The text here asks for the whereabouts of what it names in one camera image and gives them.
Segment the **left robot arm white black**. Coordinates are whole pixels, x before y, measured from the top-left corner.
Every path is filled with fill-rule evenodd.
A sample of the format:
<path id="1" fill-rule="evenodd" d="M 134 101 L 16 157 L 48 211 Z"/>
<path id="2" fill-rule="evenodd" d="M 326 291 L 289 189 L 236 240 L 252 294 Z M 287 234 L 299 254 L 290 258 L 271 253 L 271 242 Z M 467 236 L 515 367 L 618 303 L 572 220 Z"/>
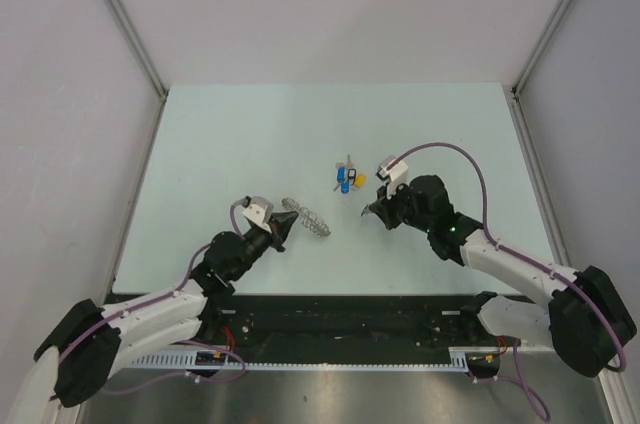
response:
<path id="1" fill-rule="evenodd" d="M 239 281 L 270 249 L 281 252 L 299 215 L 275 212 L 242 235 L 225 231 L 199 249 L 178 284 L 119 304 L 85 299 L 73 305 L 34 356 L 59 353 L 52 395 L 66 408 L 89 400 L 135 360 L 170 344 L 207 344 L 221 331 L 220 314 Z"/>

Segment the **metal disc with keyrings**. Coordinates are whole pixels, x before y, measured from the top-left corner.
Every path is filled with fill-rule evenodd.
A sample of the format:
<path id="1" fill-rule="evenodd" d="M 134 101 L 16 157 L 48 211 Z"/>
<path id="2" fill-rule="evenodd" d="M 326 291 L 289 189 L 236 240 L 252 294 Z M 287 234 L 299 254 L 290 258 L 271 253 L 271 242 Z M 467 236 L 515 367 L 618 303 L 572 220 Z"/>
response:
<path id="1" fill-rule="evenodd" d="M 281 199 L 281 204 L 285 210 L 296 212 L 299 216 L 300 224 L 313 235 L 321 238 L 331 235 L 328 224 L 314 211 L 300 204 L 297 200 L 291 197 L 284 197 Z"/>

